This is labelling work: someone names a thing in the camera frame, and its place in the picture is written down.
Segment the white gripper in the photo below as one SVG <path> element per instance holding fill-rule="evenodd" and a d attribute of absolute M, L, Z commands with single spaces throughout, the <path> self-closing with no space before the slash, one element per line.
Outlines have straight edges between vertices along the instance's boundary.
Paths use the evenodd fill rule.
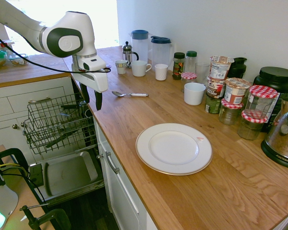
<path fill-rule="evenodd" d="M 87 86 L 95 90 L 94 94 L 96 99 L 96 109 L 98 111 L 101 110 L 103 101 L 102 92 L 108 90 L 107 74 L 100 72 L 80 72 L 80 73 L 73 72 L 72 77 L 76 81 L 80 82 L 82 95 L 87 104 L 90 102 Z"/>

